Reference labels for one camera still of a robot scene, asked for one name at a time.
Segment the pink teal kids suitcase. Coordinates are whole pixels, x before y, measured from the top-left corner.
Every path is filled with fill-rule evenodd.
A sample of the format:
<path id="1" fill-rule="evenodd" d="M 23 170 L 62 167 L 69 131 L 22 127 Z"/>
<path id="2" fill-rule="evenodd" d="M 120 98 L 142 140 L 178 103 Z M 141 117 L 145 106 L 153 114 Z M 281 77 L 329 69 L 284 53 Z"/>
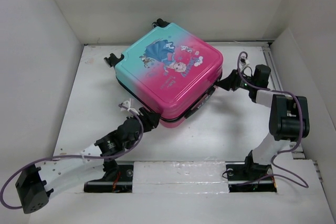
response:
<path id="1" fill-rule="evenodd" d="M 222 53 L 175 23 L 157 19 L 152 30 L 121 53 L 104 58 L 116 79 L 164 127 L 179 126 L 213 94 Z"/>

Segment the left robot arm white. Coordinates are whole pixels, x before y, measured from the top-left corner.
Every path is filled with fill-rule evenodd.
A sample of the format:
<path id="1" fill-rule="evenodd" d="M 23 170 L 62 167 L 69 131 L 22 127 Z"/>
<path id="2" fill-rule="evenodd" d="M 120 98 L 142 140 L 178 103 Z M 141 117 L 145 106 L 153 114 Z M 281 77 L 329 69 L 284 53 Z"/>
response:
<path id="1" fill-rule="evenodd" d="M 23 212 L 38 211 L 61 192 L 84 182 L 94 170 L 105 180 L 114 179 L 116 159 L 131 152 L 145 132 L 158 126 L 161 117 L 144 107 L 128 111 L 132 115 L 123 124 L 78 154 L 43 158 L 24 166 L 15 183 Z"/>

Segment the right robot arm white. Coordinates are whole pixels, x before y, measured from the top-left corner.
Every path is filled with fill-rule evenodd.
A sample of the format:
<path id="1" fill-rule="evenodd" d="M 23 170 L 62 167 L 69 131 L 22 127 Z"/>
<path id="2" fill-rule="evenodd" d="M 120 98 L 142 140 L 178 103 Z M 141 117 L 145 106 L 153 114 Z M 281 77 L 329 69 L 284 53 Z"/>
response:
<path id="1" fill-rule="evenodd" d="M 270 108 L 269 133 L 249 152 L 244 165 L 234 171 L 243 175 L 244 180 L 266 175 L 272 159 L 289 143 L 307 137 L 310 130 L 307 98 L 293 98 L 290 94 L 268 90 L 270 72 L 268 66 L 257 65 L 254 74 L 246 77 L 234 69 L 227 78 L 216 82 L 218 87 L 227 91 L 247 90 L 254 103 Z"/>

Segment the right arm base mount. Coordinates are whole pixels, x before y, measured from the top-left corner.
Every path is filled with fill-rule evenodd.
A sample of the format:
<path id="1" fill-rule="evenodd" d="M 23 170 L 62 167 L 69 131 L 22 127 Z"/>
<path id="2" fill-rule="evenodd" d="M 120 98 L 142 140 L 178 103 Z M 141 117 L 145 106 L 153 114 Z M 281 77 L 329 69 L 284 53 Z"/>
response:
<path id="1" fill-rule="evenodd" d="M 222 177 L 227 179 L 230 193 L 276 193 L 273 177 L 266 177 L 269 167 L 247 173 L 244 163 L 227 163 Z"/>

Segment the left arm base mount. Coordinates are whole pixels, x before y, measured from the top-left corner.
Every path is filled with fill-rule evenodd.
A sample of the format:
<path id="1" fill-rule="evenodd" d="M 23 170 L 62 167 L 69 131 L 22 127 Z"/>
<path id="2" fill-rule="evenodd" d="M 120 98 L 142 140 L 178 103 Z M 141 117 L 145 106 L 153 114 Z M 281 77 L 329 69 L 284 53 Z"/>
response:
<path id="1" fill-rule="evenodd" d="M 132 193 L 134 162 L 104 162 L 103 171 L 100 179 L 85 182 L 85 193 Z"/>

